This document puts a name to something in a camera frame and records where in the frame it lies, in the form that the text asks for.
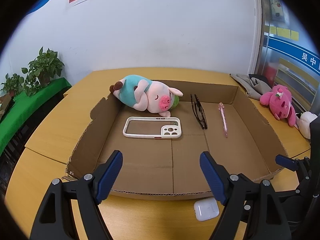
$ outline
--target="gray cloth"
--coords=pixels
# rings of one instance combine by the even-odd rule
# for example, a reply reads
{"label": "gray cloth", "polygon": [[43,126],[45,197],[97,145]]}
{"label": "gray cloth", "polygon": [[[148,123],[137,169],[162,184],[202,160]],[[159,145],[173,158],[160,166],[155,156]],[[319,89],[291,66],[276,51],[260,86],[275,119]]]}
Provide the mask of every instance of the gray cloth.
{"label": "gray cloth", "polygon": [[250,78],[241,74],[230,74],[230,76],[247,90],[247,97],[249,98],[260,100],[261,95],[271,91],[268,84],[257,78]]}

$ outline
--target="black sunglasses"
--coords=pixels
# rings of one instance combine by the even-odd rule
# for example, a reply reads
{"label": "black sunglasses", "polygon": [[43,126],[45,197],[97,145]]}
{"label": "black sunglasses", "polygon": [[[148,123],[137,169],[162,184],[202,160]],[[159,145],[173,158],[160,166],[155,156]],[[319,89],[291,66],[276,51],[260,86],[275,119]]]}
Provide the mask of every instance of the black sunglasses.
{"label": "black sunglasses", "polygon": [[207,120],[205,118],[203,107],[202,107],[202,105],[201,105],[201,103],[199,101],[199,98],[196,96],[196,94],[194,96],[195,96],[195,101],[193,101],[192,95],[190,94],[192,111],[193,111],[196,119],[198,120],[201,128],[202,129],[207,129],[208,128],[208,124],[207,124]]}

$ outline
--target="green tablecloth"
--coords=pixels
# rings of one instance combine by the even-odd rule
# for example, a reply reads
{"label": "green tablecloth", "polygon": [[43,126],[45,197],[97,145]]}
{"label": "green tablecloth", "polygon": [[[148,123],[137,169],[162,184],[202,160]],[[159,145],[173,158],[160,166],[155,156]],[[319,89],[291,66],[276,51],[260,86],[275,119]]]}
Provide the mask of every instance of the green tablecloth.
{"label": "green tablecloth", "polygon": [[13,98],[14,105],[0,123],[0,155],[23,123],[41,105],[66,87],[71,87],[69,82],[65,78],[59,78],[52,80],[46,88],[41,88],[31,97],[23,91]]}

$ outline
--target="wooden table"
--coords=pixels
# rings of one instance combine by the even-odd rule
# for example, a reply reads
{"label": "wooden table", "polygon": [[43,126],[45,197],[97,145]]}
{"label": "wooden table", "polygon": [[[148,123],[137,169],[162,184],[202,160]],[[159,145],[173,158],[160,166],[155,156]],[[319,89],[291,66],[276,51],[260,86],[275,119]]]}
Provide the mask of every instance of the wooden table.
{"label": "wooden table", "polygon": [[[111,84],[132,73],[150,79],[237,85],[228,74],[173,68],[97,71],[81,80],[33,133],[10,180],[5,202],[27,235],[49,183],[65,174],[72,150],[91,121],[90,110],[101,97],[109,94]],[[253,103],[274,128],[290,157],[310,154],[310,145],[299,131],[285,122],[276,121],[269,110],[257,101]],[[280,191],[296,188],[298,181],[294,172],[283,170],[271,183]],[[72,204],[80,238],[87,239],[77,202]],[[109,196],[99,208],[115,240],[208,239],[219,217],[199,222],[194,215],[193,204],[194,200],[145,201]],[[245,224],[241,223],[235,239],[242,239],[244,230]]]}

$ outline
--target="potted plant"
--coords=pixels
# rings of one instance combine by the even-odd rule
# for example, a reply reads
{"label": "potted plant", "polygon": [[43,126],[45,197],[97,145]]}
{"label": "potted plant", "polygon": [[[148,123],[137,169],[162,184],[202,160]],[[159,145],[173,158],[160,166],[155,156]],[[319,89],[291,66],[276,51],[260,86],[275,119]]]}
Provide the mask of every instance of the potted plant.
{"label": "potted plant", "polygon": [[29,69],[21,68],[23,74],[27,74],[24,89],[28,96],[34,95],[41,87],[50,83],[50,78],[55,74],[61,76],[64,64],[58,59],[58,52],[48,49],[39,51],[39,56],[29,62]]}
{"label": "potted plant", "polygon": [[5,75],[5,79],[5,83],[1,83],[1,85],[4,85],[1,91],[6,91],[6,93],[9,93],[11,97],[18,95],[21,91],[23,91],[23,77],[17,75],[16,73],[13,74],[12,77],[9,77],[9,74],[7,73]]}

